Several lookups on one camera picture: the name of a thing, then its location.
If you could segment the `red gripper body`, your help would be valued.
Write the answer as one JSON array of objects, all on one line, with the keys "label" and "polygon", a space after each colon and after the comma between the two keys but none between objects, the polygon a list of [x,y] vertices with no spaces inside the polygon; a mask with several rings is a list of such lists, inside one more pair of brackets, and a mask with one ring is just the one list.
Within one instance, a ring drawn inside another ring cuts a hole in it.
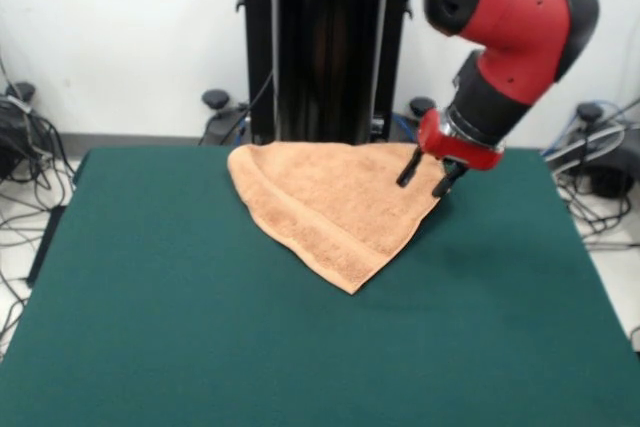
[{"label": "red gripper body", "polygon": [[492,170],[502,160],[504,150],[487,147],[447,131],[451,124],[438,109],[430,109],[422,117],[417,143],[424,154],[440,160],[461,163],[477,171]]}]

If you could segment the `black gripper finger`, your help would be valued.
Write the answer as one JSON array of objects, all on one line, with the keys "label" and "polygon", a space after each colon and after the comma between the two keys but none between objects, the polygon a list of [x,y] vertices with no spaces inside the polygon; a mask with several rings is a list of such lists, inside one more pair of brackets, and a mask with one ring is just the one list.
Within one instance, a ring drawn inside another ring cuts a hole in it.
[{"label": "black gripper finger", "polygon": [[404,169],[396,179],[396,184],[399,187],[406,187],[411,182],[421,163],[422,157],[423,157],[422,149],[420,146],[417,146],[408,164],[404,167]]},{"label": "black gripper finger", "polygon": [[446,196],[455,183],[468,172],[467,165],[458,161],[444,161],[443,167],[445,175],[432,190],[433,197]]}]

